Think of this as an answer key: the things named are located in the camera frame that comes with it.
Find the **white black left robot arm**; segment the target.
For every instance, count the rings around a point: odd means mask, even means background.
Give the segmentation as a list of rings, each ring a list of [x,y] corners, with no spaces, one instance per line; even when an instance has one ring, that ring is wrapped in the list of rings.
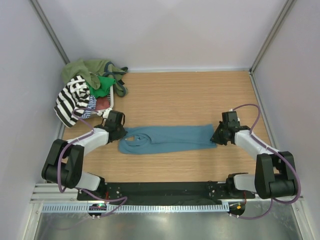
[[[105,179],[83,171],[84,157],[99,147],[122,139],[127,134],[124,124],[125,114],[109,108],[102,114],[101,124],[90,126],[90,132],[70,140],[56,139],[41,177],[57,184],[61,193],[66,189],[77,189],[79,199],[104,199],[107,195]]]

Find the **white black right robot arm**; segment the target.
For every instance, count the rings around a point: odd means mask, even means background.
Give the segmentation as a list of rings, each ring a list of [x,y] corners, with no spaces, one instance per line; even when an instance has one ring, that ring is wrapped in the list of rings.
[[[211,141],[218,145],[236,145],[255,160],[254,175],[232,175],[232,181],[225,185],[229,197],[237,198],[243,191],[249,191],[262,199],[276,199],[297,196],[301,192],[293,155],[271,147],[258,138],[251,128],[241,125],[236,111],[222,113],[222,120]]]

